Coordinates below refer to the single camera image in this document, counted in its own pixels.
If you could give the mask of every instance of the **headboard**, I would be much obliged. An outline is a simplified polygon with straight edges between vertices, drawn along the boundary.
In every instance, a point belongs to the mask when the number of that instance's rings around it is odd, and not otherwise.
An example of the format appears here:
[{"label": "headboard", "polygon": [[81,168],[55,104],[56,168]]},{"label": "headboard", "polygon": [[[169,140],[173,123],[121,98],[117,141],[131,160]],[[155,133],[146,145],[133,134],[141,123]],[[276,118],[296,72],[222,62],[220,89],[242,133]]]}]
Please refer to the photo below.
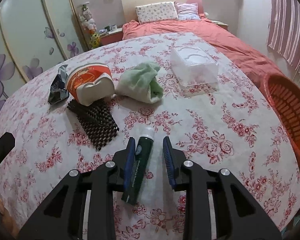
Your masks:
[{"label": "headboard", "polygon": [[169,1],[176,1],[180,3],[198,3],[198,13],[203,13],[202,0],[121,0],[126,23],[130,22],[131,20],[138,20],[136,6]]}]

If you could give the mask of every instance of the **green tube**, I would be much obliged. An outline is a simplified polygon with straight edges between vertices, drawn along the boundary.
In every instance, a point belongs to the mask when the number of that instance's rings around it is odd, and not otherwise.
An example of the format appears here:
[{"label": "green tube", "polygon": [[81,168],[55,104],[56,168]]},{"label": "green tube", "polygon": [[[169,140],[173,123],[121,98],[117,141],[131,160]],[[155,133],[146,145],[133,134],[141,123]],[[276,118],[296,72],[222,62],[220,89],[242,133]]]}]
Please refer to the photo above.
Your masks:
[{"label": "green tube", "polygon": [[152,127],[145,127],[140,135],[134,155],[130,184],[121,198],[123,201],[131,205],[135,205],[137,202],[153,141],[154,129]]}]

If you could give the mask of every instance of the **plastic lid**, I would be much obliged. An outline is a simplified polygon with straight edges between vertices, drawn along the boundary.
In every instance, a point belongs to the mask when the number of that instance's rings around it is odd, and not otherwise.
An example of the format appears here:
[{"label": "plastic lid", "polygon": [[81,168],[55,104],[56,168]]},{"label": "plastic lid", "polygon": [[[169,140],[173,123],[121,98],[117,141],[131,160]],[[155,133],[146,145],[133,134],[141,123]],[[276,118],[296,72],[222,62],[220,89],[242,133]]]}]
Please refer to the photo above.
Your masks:
[{"label": "plastic lid", "polygon": [[140,137],[146,137],[154,141],[154,129],[153,127],[146,126],[143,128]]}]

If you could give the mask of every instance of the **crumpled wrapper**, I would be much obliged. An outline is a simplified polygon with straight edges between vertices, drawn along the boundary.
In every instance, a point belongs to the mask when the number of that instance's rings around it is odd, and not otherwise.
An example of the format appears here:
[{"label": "crumpled wrapper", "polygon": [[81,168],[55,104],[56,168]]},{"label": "crumpled wrapper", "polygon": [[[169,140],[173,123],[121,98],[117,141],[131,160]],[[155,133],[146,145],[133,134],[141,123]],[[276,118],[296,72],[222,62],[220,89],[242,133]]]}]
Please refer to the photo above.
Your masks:
[{"label": "crumpled wrapper", "polygon": [[50,105],[56,104],[69,97],[69,91],[66,90],[66,72],[67,65],[62,65],[58,70],[58,75],[53,80],[50,86],[50,93],[48,103]]}]

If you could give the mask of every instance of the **woven anti-slip mat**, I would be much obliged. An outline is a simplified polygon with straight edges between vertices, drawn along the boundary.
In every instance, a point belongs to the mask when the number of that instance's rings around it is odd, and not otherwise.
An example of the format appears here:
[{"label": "woven anti-slip mat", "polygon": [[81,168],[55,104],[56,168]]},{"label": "woven anti-slip mat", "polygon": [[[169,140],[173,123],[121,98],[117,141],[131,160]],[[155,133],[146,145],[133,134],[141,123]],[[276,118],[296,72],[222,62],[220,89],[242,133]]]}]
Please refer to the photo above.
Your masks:
[{"label": "woven anti-slip mat", "polygon": [[119,127],[103,99],[93,102],[90,106],[83,106],[73,99],[69,102],[68,109],[77,115],[82,128],[97,150],[101,150],[107,142],[117,136]]}]

